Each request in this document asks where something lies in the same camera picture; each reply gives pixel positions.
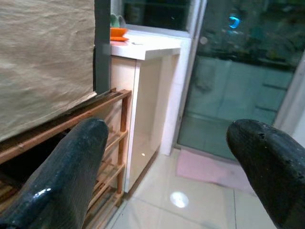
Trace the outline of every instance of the orange bowl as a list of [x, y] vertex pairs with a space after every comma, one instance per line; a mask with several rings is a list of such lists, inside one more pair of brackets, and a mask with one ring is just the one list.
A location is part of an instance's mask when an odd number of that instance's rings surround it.
[[126, 28], [110, 28], [110, 36], [111, 37], [122, 37], [128, 29]]

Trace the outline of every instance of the floor mat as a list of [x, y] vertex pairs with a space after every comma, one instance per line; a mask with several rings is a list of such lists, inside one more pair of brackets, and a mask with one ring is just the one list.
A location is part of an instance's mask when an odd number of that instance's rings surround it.
[[177, 176], [235, 188], [255, 195], [240, 165], [222, 162], [181, 150]]

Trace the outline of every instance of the door frame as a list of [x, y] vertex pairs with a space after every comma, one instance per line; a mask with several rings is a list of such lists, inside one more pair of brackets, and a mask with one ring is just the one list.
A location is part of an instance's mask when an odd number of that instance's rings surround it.
[[[182, 116], [185, 109], [186, 98], [189, 90], [207, 1], [208, 0], [201, 1], [199, 16], [197, 18], [197, 22], [195, 23], [191, 52], [173, 138], [173, 146], [175, 148], [185, 148], [184, 146], [178, 144], [178, 136], [180, 132]], [[287, 132], [291, 136], [295, 132], [297, 124], [299, 123], [302, 115], [305, 114], [305, 90], [303, 89], [305, 89], [305, 51], [303, 52], [303, 56], [295, 70], [295, 73], [293, 74], [293, 79], [288, 87], [285, 98], [281, 104], [273, 124], [274, 127]]]

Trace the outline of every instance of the floor tile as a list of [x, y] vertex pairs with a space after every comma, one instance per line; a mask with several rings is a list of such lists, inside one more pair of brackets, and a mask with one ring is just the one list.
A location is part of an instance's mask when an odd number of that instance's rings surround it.
[[276, 229], [257, 197], [235, 190], [237, 229]]
[[[179, 152], [159, 155], [134, 197], [192, 222], [213, 229], [235, 229], [234, 192], [213, 184], [176, 176]], [[178, 208], [170, 201], [173, 192], [182, 192], [189, 204]]]
[[112, 229], [212, 229], [132, 198]]

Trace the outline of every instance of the glass sliding door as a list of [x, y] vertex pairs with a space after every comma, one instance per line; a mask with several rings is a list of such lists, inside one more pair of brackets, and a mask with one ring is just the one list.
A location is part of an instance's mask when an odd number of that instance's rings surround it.
[[228, 125], [273, 124], [305, 48], [303, 0], [208, 0], [178, 144], [234, 160]]

